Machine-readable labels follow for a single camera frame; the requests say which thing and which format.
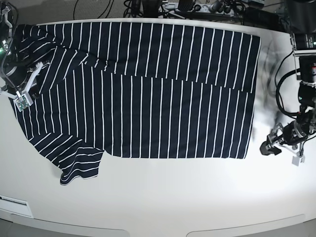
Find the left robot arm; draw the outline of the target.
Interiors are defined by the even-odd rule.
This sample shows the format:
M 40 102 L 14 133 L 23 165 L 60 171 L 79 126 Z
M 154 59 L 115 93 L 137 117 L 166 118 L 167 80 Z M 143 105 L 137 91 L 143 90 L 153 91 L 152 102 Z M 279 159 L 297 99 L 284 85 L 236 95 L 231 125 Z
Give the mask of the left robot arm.
M 297 51 L 316 48 L 316 2 L 314 0 L 286 0 L 285 7 L 289 18 L 292 55 Z M 280 112 L 293 119 L 286 126 L 278 123 L 262 143 L 260 152 L 264 156 L 278 155 L 278 146 L 287 145 L 299 149 L 298 157 L 303 156 L 304 144 L 316 136 L 316 55 L 298 56 L 299 65 L 281 77 L 276 84 L 276 104 Z M 288 112 L 281 102 L 280 89 L 285 80 L 296 75 L 299 80 L 298 112 Z

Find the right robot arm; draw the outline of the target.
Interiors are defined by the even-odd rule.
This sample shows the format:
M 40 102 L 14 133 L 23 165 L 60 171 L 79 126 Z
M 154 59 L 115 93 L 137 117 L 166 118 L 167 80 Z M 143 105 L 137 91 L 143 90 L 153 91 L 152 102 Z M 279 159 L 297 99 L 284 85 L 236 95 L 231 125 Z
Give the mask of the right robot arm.
M 0 78 L 4 86 L 0 93 L 16 96 L 22 93 L 30 82 L 36 67 L 31 65 L 31 56 L 19 52 L 22 42 L 17 35 L 19 13 L 17 8 L 6 0 L 0 2 Z

